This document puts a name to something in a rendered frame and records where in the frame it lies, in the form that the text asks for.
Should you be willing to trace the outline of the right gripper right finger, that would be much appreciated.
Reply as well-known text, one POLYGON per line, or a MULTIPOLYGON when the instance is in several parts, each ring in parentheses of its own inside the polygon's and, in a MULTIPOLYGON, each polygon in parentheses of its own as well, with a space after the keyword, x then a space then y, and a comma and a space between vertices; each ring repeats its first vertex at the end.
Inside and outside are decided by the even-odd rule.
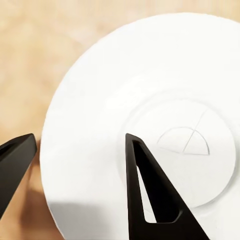
POLYGON ((210 240, 146 143, 125 134, 129 240, 210 240), (145 220, 139 168, 156 223, 145 220))

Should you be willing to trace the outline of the saucer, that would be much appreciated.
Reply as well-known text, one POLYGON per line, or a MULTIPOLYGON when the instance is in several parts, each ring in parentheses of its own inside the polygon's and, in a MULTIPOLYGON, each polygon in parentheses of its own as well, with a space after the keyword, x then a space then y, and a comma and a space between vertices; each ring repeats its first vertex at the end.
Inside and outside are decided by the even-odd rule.
MULTIPOLYGON (((127 133, 145 142, 210 240, 240 240, 240 23, 194 12, 142 18, 69 69, 39 153, 64 240, 129 240, 127 133)), ((157 223, 137 173, 145 220, 157 223)))

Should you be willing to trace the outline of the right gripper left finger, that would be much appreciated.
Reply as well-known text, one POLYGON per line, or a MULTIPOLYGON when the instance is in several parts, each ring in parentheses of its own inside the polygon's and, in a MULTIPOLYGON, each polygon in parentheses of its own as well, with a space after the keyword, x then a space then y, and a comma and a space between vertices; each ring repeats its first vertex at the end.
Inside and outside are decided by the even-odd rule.
POLYGON ((37 153, 33 133, 12 138, 0 145, 0 219, 37 153))

